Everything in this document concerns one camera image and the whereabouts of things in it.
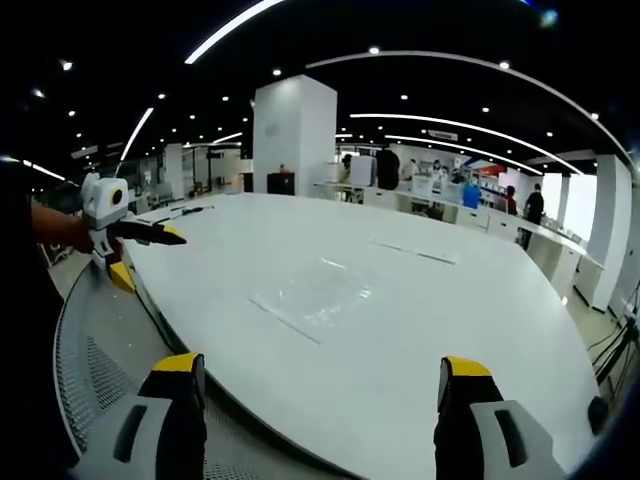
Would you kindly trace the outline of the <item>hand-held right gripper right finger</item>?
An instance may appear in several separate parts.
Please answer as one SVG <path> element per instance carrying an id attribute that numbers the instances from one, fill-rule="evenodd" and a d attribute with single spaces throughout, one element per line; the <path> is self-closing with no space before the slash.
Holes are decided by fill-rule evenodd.
<path id="1" fill-rule="evenodd" d="M 518 402 L 506 400 L 481 363 L 441 359 L 434 429 L 438 479 L 562 479 L 553 440 Z"/>

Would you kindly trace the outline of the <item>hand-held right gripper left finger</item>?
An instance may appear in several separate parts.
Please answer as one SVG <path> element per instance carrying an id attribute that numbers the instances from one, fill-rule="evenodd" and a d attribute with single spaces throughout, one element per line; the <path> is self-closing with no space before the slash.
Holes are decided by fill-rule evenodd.
<path id="1" fill-rule="evenodd" d="M 127 394 L 92 426 L 72 479 L 202 479 L 204 356 L 157 362 L 138 392 Z"/>

